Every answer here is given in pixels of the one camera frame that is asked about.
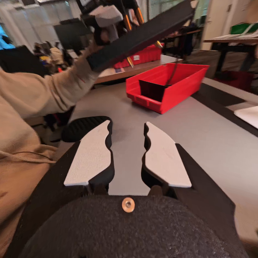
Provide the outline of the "small green basket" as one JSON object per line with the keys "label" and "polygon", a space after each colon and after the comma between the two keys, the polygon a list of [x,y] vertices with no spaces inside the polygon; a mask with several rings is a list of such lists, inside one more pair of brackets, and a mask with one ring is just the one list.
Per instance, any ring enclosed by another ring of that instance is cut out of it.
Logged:
{"label": "small green basket", "polygon": [[241,23],[237,25],[233,25],[230,30],[230,34],[252,34],[256,32],[258,29],[258,22],[249,24],[249,23]]}

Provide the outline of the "black office chair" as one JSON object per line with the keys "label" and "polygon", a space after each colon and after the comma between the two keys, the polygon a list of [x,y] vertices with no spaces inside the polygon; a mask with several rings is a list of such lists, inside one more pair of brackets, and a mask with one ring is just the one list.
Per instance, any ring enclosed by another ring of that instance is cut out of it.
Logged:
{"label": "black office chair", "polygon": [[1,50],[0,66],[7,73],[33,73],[41,77],[50,75],[49,70],[26,46]]}

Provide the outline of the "person's left hand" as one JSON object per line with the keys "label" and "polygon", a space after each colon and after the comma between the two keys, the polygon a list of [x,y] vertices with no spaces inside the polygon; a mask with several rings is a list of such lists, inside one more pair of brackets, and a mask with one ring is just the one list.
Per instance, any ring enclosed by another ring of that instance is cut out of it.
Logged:
{"label": "person's left hand", "polygon": [[109,32],[106,28],[101,28],[93,33],[92,40],[89,44],[89,51],[91,53],[96,53],[101,50],[103,47],[110,44]]}

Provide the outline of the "black monitor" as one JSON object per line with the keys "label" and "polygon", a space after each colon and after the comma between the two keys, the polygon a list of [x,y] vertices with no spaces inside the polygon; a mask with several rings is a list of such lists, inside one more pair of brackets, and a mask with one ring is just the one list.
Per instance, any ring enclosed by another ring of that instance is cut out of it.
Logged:
{"label": "black monitor", "polygon": [[54,26],[57,37],[65,50],[73,50],[77,55],[89,46],[93,35],[78,18],[61,21]]}

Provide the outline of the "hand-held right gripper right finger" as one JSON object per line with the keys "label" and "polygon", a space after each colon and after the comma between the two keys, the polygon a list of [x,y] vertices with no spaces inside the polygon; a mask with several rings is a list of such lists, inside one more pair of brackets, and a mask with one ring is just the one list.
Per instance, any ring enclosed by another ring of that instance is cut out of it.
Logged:
{"label": "hand-held right gripper right finger", "polygon": [[175,141],[150,122],[144,124],[144,148],[144,171],[170,187],[192,186]]}

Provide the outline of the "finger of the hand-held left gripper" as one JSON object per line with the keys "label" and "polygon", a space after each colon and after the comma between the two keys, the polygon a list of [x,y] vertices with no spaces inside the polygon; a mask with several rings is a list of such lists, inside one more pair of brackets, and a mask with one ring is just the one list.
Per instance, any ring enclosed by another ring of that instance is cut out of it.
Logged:
{"label": "finger of the hand-held left gripper", "polygon": [[89,13],[95,17],[99,27],[108,27],[123,20],[123,15],[115,5],[99,6]]}

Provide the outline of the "red crate on far table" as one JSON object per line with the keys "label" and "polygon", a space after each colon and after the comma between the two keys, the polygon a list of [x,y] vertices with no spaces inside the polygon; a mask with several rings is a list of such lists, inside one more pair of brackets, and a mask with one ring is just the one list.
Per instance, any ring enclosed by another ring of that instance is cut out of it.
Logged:
{"label": "red crate on far table", "polygon": [[[162,49],[159,47],[153,45],[150,45],[146,47],[145,49],[135,53],[134,55],[131,55],[130,58],[132,60],[133,65],[138,65],[142,63],[148,63],[160,60],[160,56],[162,53]],[[113,68],[119,69],[119,68],[125,68],[130,66],[127,59],[124,59],[122,62],[116,63]]]}

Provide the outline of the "person's left forearm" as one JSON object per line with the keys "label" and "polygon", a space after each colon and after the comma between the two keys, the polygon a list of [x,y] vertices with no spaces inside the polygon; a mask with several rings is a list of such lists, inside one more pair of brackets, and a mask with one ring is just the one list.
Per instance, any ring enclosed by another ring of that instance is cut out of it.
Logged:
{"label": "person's left forearm", "polygon": [[68,111],[90,91],[99,76],[86,60],[91,54],[86,48],[71,68],[44,78],[1,70],[1,120]]}

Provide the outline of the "black bin divider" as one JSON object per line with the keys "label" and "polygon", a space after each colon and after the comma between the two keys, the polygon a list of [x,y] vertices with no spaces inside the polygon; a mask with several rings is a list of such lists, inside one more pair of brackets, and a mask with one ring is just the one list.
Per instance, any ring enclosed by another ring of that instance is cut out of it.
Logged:
{"label": "black bin divider", "polygon": [[147,82],[144,80],[139,80],[140,85],[140,95],[155,100],[157,102],[162,102],[164,92],[167,88],[172,85],[160,85],[152,82]]}

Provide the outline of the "red plastic bin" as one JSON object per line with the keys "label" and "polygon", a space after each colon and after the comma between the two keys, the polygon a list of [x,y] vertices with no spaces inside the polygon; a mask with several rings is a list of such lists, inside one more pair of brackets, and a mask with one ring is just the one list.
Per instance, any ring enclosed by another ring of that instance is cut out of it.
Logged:
{"label": "red plastic bin", "polygon": [[[167,63],[126,79],[126,94],[133,102],[164,114],[200,89],[209,65]],[[162,102],[140,95],[139,80],[172,85],[164,92]]]}

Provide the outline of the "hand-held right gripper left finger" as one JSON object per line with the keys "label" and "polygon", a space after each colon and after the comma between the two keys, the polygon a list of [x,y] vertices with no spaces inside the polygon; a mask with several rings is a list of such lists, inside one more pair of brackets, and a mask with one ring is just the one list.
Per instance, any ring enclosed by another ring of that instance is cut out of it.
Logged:
{"label": "hand-held right gripper left finger", "polygon": [[65,186],[107,186],[114,178],[112,120],[105,120],[80,140]]}

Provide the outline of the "long wooden table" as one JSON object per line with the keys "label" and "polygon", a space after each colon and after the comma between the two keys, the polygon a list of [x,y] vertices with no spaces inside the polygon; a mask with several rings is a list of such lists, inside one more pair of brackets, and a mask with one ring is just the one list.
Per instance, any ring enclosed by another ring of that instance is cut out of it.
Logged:
{"label": "long wooden table", "polygon": [[137,74],[143,73],[147,70],[153,69],[160,65],[165,65],[167,63],[175,63],[178,61],[179,63],[182,62],[182,59],[177,59],[172,56],[161,55],[160,60],[142,63],[135,65],[132,67],[125,67],[124,72],[120,73],[111,73],[112,69],[106,69],[104,72],[100,74],[98,79],[95,82],[95,85],[113,85],[117,83],[124,82],[127,78],[135,76]]}

